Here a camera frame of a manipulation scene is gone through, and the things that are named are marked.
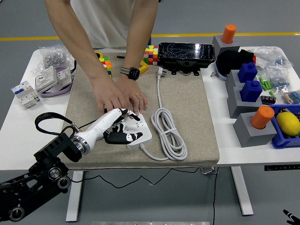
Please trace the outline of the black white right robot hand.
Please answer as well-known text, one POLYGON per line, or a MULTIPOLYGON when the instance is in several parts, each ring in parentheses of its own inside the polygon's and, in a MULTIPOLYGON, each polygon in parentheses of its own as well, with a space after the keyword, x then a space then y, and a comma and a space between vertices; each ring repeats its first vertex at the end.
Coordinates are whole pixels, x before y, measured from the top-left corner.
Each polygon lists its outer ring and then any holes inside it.
POLYGON ((283 213, 288 216, 288 220, 286 221, 290 225, 300 225, 300 219, 293 215, 291 212, 287 210, 283 210, 283 213))

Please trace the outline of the person's left hand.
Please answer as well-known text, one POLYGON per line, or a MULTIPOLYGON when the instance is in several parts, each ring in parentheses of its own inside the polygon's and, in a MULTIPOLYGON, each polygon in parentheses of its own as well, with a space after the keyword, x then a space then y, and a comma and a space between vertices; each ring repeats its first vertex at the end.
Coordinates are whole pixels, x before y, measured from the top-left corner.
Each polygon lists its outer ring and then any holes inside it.
POLYGON ((144 113, 148 107, 148 100, 137 82, 124 74, 120 74, 116 84, 121 91, 119 101, 122 108, 132 110, 136 115, 144 113))

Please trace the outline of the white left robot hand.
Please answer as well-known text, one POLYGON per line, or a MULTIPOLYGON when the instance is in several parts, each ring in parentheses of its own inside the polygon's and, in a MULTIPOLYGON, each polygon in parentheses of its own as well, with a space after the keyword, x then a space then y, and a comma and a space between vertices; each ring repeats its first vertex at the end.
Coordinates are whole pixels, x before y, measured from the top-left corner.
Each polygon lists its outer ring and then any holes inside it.
POLYGON ((75 134, 72 142, 82 154, 86 155, 93 150, 96 141, 102 139, 108 144, 130 144, 141 138, 143 136, 141 132, 131 134, 123 132, 124 124, 121 122, 124 119, 123 115, 140 120, 131 110, 116 108, 102 115, 84 132, 75 134))

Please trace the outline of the person's right hand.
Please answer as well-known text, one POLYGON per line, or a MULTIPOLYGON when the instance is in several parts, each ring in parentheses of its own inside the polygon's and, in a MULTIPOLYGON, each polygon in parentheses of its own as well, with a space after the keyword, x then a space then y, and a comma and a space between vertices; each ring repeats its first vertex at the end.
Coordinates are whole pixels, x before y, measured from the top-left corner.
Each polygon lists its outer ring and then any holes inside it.
POLYGON ((122 108, 119 101, 121 91, 117 82, 105 73, 90 77, 90 82, 100 115, 105 113, 105 109, 110 111, 114 108, 122 108))

